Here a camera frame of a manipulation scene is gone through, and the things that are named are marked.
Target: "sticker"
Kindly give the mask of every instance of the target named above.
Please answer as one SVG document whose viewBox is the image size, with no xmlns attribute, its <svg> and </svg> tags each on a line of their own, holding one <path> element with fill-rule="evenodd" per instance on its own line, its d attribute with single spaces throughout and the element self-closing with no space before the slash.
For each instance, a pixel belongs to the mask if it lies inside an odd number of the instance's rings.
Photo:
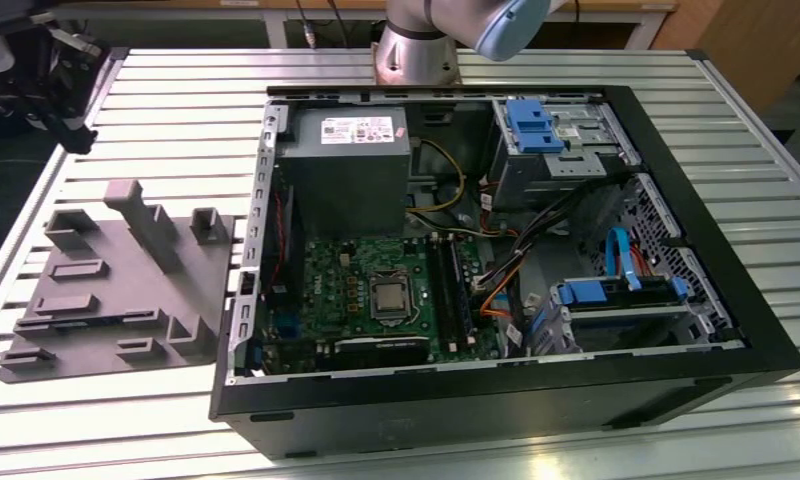
<svg viewBox="0 0 800 480">
<path fill-rule="evenodd" d="M 320 129 L 320 143 L 324 145 L 394 141 L 390 117 L 326 118 Z"/>
<path fill-rule="evenodd" d="M 482 208 L 486 212 L 492 211 L 492 195 L 488 193 L 480 194 L 480 208 Z"/>
<path fill-rule="evenodd" d="M 512 325 L 512 323 L 509 324 L 509 326 L 506 327 L 506 336 L 509 337 L 509 339 L 512 340 L 512 343 L 514 343 L 516 345 L 521 346 L 521 332 L 518 331 L 518 329 Z"/>
<path fill-rule="evenodd" d="M 561 137 L 574 137 L 581 138 L 581 134 L 577 133 L 577 128 L 574 127 L 561 127 L 557 129 L 557 133 Z"/>
</svg>

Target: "green motherboard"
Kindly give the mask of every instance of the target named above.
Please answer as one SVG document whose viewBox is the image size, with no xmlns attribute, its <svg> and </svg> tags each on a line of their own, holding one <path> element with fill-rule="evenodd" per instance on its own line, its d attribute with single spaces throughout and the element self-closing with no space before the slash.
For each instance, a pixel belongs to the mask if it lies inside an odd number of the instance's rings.
<svg viewBox="0 0 800 480">
<path fill-rule="evenodd" d="M 438 341 L 438 325 L 424 238 L 313 241 L 306 245 L 301 336 L 313 340 L 374 335 L 422 336 L 429 339 L 429 363 L 497 358 L 493 328 L 474 331 L 474 344 L 449 351 Z M 466 282 L 482 266 L 474 240 L 454 241 Z M 380 319 L 380 309 L 402 304 L 394 300 L 393 281 L 402 282 L 408 315 Z M 381 299 L 373 292 L 385 287 Z"/>
</svg>

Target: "table surface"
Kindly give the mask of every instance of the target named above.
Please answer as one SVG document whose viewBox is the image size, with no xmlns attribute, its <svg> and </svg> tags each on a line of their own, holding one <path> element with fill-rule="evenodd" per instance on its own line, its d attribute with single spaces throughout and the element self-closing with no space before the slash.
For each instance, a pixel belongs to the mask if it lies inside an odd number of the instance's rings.
<svg viewBox="0 0 800 480">
<path fill-rule="evenodd" d="M 300 0 L 304 8 L 326 9 L 329 4 L 325 0 Z M 113 4 L 113 2 L 94 2 L 94 4 Z M 337 8 L 344 10 L 384 10 L 386 0 L 337 0 Z M 121 7 L 149 8 L 296 8 L 296 0 L 166 0 L 130 2 Z M 679 0 L 580 0 L 581 12 L 671 12 L 676 10 Z M 558 9 L 558 11 L 573 11 L 574 0 Z"/>
<path fill-rule="evenodd" d="M 460 54 L 466 84 L 624 84 L 800 347 L 800 168 L 713 67 L 680 52 Z M 242 238 L 265 87 L 370 84 L 366 50 L 138 50 L 107 75 L 91 153 L 50 159 L 0 253 L 0 354 L 29 301 L 54 209 L 115 216 L 106 181 L 138 178 L 169 216 L 216 207 Z M 242 244 L 230 259 L 232 277 Z M 272 464 L 206 419 L 213 366 L 0 382 L 0 473 L 35 479 L 240 473 L 340 478 L 800 479 L 800 373 L 652 428 Z"/>
</svg>

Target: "black cable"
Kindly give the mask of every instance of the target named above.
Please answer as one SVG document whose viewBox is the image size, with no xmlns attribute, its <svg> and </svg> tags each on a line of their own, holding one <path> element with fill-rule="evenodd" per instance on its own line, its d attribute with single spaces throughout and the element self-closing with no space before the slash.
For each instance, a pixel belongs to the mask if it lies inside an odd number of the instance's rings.
<svg viewBox="0 0 800 480">
<path fill-rule="evenodd" d="M 438 198 L 438 185 L 434 186 L 434 190 L 432 192 L 432 198 L 433 200 L 436 200 L 436 205 L 441 205 L 444 202 L 441 201 L 441 199 Z M 450 211 L 450 208 L 453 207 L 448 207 L 444 210 L 441 210 L 441 213 L 444 213 L 448 217 L 450 217 L 450 220 L 453 220 L 453 223 L 456 224 L 457 227 L 464 228 L 462 222 L 458 221 L 458 217 L 453 214 L 453 212 Z"/>
<path fill-rule="evenodd" d="M 577 44 L 577 28 L 581 23 L 581 0 L 574 0 L 574 21 L 572 22 L 572 31 L 569 32 L 569 47 L 574 48 Z"/>
<path fill-rule="evenodd" d="M 302 17 L 302 23 L 308 23 L 308 18 L 305 17 L 305 9 L 302 8 L 302 2 L 296 0 L 296 8 L 298 9 L 298 16 Z"/>
<path fill-rule="evenodd" d="M 329 2 L 329 7 L 332 7 L 332 12 L 334 13 L 334 18 L 337 19 L 337 23 L 341 26 L 341 38 L 344 39 L 344 48 L 349 48 L 349 33 L 346 32 L 346 24 L 341 19 L 341 14 L 337 11 L 337 5 L 334 4 L 334 0 L 326 0 Z"/>
<path fill-rule="evenodd" d="M 533 246 L 536 236 L 566 219 L 572 209 L 578 205 L 586 194 L 601 187 L 627 181 L 632 175 L 633 172 L 628 171 L 597 180 L 586 180 L 574 187 L 569 193 L 554 200 L 550 205 L 536 214 L 533 220 L 530 220 L 526 227 L 521 230 L 521 234 L 516 238 L 510 248 L 510 255 L 504 263 L 481 276 L 478 283 L 482 284 L 488 282 L 492 278 L 497 277 L 500 273 L 514 267 L 516 262 L 521 261 L 524 255 Z"/>
</svg>

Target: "black cable on table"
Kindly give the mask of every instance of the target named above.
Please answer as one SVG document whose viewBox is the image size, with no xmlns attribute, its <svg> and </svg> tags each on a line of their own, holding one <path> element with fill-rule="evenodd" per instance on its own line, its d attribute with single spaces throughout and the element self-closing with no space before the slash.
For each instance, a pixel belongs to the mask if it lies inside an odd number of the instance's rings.
<svg viewBox="0 0 800 480">
<path fill-rule="evenodd" d="M 341 38 L 344 39 L 344 48 L 349 48 L 349 33 L 346 32 L 346 24 L 341 19 L 341 14 L 337 11 L 337 5 L 334 4 L 334 0 L 326 0 L 329 2 L 329 7 L 332 7 L 332 12 L 334 13 L 334 18 L 337 19 L 337 23 L 341 26 Z"/>
</svg>

